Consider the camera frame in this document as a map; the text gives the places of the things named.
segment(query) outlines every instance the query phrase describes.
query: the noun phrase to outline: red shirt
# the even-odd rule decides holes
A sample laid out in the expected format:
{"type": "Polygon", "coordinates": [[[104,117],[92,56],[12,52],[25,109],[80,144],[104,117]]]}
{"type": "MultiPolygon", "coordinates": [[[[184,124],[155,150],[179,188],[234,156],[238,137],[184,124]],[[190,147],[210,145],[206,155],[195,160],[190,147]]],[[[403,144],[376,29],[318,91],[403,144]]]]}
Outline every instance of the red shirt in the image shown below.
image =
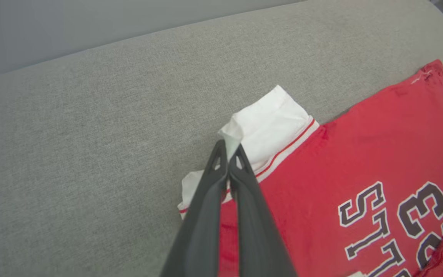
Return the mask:
{"type": "MultiPolygon", "coordinates": [[[[443,66],[434,61],[320,126],[260,183],[300,276],[408,276],[443,236],[443,66]]],[[[238,275],[221,208],[220,275],[238,275]]]]}

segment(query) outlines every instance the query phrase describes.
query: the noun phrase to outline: folded clothing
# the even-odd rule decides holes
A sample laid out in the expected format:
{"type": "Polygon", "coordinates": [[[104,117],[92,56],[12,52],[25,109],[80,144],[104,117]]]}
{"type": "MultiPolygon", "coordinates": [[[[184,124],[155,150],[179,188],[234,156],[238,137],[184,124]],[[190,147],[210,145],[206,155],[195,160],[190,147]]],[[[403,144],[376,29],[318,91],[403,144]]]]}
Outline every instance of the folded clothing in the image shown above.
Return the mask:
{"type": "MultiPolygon", "coordinates": [[[[263,181],[289,154],[297,149],[319,124],[286,91],[276,86],[254,104],[235,113],[218,132],[232,156],[242,144],[257,181],[263,181]]],[[[182,180],[181,217],[188,211],[203,170],[190,172],[182,180]]],[[[232,199],[227,193],[223,203],[232,199]]]]}
{"type": "MultiPolygon", "coordinates": [[[[297,273],[412,276],[425,268],[443,236],[442,63],[309,129],[295,129],[305,139],[260,179],[297,273]]],[[[242,144],[255,141],[264,143],[242,144]]],[[[221,207],[220,275],[238,275],[232,200],[221,207]]]]}

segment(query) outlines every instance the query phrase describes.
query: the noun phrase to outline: couch cushion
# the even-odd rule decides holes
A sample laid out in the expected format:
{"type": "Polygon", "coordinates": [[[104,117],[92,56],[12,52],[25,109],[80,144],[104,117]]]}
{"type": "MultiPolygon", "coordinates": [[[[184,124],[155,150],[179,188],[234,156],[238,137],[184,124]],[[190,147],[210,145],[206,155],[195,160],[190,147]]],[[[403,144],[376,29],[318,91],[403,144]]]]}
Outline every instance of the couch cushion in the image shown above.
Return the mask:
{"type": "Polygon", "coordinates": [[[308,0],[0,75],[0,276],[153,276],[181,179],[280,84],[325,123],[443,62],[426,0],[308,0]]]}

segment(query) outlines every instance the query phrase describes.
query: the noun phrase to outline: gray fabric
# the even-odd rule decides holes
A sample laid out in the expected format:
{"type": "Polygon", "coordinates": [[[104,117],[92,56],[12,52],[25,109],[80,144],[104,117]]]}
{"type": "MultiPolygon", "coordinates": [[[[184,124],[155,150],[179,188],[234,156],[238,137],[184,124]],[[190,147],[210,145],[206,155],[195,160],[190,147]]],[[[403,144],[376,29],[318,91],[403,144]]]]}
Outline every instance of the gray fabric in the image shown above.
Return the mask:
{"type": "Polygon", "coordinates": [[[324,123],[436,58],[425,0],[309,0],[0,75],[0,276],[155,276],[230,114],[280,84],[324,123]]]}

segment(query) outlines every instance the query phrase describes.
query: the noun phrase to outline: gray wall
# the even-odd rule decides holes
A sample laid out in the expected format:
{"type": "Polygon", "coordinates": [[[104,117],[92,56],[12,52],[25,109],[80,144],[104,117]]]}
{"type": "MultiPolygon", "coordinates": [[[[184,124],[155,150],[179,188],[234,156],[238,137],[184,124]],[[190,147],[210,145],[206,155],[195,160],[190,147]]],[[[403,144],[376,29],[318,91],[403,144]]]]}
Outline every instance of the gray wall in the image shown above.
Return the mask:
{"type": "Polygon", "coordinates": [[[298,0],[0,0],[0,74],[52,58],[298,0]]]}

